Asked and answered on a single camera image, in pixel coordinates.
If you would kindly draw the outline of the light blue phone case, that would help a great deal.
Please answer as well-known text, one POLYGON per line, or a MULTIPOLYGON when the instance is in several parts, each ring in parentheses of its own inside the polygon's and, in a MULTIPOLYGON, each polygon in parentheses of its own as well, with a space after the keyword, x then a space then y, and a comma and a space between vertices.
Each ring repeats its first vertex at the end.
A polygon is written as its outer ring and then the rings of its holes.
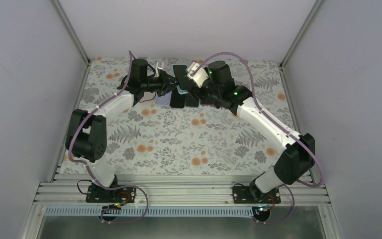
POLYGON ((189 93, 187 90, 183 90, 183 89, 181 89, 179 85, 177 85, 177 91, 178 91, 178 93, 179 93, 180 95, 186 95, 186 94, 189 93))

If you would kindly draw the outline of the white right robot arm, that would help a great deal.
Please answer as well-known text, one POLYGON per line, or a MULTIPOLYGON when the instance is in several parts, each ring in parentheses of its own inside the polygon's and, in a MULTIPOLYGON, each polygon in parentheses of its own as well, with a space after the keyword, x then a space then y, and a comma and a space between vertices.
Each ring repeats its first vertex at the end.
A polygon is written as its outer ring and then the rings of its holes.
POLYGON ((263 202, 270 191, 281 185, 293 184, 315 165, 313 136, 308 133, 301 135, 262 109, 251 90, 236 85, 225 61, 211 62, 206 68, 193 62, 186 68, 186 77, 192 85, 189 93, 201 100, 207 97, 215 99, 221 107, 245 120, 279 150, 280 156, 275 165, 249 184, 249 195, 254 202, 263 202))

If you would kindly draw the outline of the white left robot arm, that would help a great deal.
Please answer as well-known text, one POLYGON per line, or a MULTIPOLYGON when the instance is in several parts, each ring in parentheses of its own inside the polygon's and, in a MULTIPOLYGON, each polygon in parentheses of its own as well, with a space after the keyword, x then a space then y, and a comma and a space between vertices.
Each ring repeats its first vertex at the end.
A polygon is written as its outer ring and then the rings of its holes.
POLYGON ((65 142, 69 160, 86 167, 105 201, 115 200, 120 189, 115 173, 103 158, 107 148, 107 126, 138 104, 145 93, 163 96, 177 85, 177 79, 163 68, 152 67, 145 59, 133 59, 117 92, 93 108, 72 112, 65 142))

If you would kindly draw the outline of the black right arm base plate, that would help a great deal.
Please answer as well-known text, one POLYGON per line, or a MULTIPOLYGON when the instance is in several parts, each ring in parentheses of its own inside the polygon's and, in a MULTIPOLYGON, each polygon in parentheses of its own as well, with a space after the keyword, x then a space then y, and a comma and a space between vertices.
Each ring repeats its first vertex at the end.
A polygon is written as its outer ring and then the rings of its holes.
POLYGON ((232 198, 235 204, 279 204, 281 197, 278 188, 263 193, 257 188, 235 184, 232 187, 232 198))

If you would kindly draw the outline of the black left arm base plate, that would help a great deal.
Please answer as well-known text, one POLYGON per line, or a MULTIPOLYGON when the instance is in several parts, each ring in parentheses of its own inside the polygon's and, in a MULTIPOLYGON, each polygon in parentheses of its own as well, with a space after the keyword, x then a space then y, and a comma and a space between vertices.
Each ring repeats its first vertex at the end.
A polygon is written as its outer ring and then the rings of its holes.
POLYGON ((95 184, 88 187, 85 201, 87 203, 110 203, 110 204, 124 204, 134 203, 136 196, 136 189, 127 187, 118 190, 106 190, 95 184))

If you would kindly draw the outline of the black phone case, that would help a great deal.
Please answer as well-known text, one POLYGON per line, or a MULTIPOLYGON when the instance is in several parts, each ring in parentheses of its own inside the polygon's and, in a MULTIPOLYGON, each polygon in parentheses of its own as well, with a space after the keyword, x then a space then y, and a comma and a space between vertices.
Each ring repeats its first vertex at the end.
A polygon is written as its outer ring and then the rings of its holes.
POLYGON ((185 107, 186 96, 181 94, 172 93, 170 99, 170 107, 174 109, 183 109, 185 107))

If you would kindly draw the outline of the dark teal smartphone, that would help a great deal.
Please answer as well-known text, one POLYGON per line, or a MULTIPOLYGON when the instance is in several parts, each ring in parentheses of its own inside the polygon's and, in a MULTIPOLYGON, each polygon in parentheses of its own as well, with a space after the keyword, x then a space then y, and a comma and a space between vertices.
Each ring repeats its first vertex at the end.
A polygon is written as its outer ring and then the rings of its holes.
POLYGON ((185 107, 198 108, 199 107, 199 99, 198 98, 196 99, 191 95, 186 95, 185 107))

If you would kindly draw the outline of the lilac phone case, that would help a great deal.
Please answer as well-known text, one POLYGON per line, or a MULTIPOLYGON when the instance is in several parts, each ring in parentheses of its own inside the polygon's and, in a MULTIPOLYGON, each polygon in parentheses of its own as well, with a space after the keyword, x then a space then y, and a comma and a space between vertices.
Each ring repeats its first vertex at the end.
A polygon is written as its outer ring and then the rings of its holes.
POLYGON ((155 104, 159 106, 169 106, 171 101, 172 92, 169 92, 163 96, 157 96, 155 99, 155 104))

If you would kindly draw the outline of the black screen blue smartphone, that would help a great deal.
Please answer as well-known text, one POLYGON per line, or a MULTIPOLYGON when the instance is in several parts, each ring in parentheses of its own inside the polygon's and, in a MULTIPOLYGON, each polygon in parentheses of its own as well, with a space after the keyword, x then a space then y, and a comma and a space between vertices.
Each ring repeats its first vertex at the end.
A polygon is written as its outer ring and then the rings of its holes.
POLYGON ((189 91, 195 87, 195 83, 187 77, 186 65, 173 65, 172 69, 177 80, 177 85, 179 85, 181 89, 189 91))

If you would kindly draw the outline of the magenta smartphone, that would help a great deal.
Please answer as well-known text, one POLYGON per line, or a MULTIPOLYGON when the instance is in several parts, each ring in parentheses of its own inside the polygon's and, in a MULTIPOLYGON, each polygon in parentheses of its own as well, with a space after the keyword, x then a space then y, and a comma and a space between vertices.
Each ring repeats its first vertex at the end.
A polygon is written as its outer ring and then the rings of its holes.
POLYGON ((201 106, 214 106, 214 99, 213 98, 206 98, 204 100, 200 101, 201 106))

